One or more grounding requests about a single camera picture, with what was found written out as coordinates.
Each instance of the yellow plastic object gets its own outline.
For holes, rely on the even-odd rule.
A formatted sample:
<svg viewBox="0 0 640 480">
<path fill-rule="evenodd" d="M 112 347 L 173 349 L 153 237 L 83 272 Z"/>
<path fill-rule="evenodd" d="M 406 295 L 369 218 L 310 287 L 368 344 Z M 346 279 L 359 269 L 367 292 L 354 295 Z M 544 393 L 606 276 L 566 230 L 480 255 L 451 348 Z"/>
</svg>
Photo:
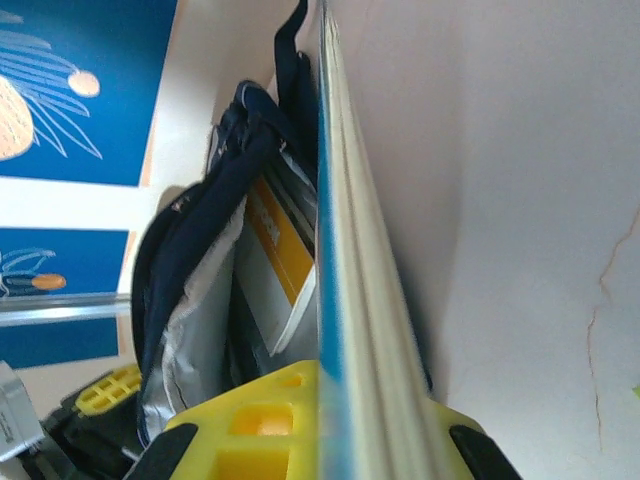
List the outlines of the yellow plastic object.
<svg viewBox="0 0 640 480">
<path fill-rule="evenodd" d="M 198 426 L 172 480 L 314 480 L 316 361 L 298 362 L 174 417 Z"/>
<path fill-rule="evenodd" d="M 101 415 L 140 390 L 141 375 L 138 366 L 127 365 L 85 388 L 76 399 L 80 413 Z"/>
</svg>

